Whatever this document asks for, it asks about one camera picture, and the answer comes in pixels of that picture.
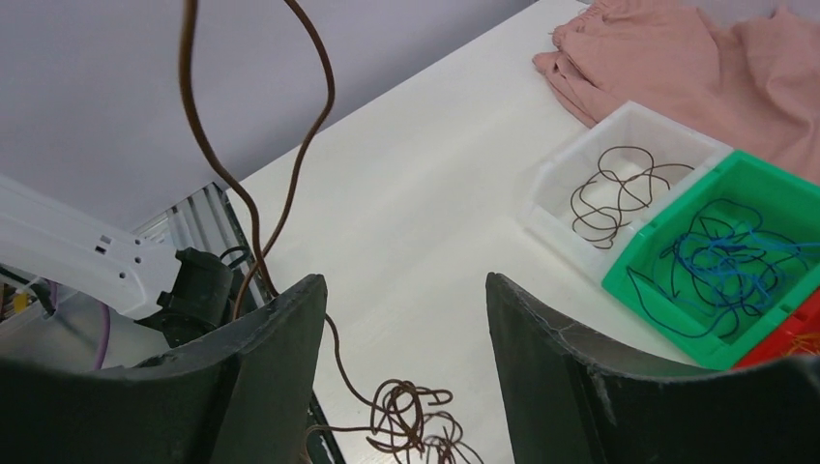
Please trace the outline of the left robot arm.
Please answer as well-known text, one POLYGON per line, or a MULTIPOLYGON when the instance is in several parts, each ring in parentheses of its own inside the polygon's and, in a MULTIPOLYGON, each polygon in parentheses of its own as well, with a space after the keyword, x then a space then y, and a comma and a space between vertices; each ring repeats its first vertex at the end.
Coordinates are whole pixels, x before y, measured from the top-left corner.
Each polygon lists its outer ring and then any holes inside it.
POLYGON ((213 253, 140 238, 1 179, 1 263, 64 284, 177 347, 226 321, 233 282, 213 253))

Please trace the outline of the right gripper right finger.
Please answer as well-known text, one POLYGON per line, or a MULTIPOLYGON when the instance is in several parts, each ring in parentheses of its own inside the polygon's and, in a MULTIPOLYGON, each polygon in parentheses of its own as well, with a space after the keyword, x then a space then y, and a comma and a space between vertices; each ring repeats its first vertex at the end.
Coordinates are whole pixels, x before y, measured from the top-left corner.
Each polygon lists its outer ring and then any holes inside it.
POLYGON ((485 281, 489 334, 518 463, 815 463, 819 360, 717 371, 632 348, 485 281))

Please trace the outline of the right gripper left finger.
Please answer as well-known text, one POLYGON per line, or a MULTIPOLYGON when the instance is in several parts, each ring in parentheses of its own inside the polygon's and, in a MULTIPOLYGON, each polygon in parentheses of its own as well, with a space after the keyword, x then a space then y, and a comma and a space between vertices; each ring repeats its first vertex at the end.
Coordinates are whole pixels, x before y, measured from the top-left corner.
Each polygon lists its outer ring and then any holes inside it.
POLYGON ((134 367, 1 363, 5 463, 295 463, 328 290, 307 275, 266 307, 134 367))

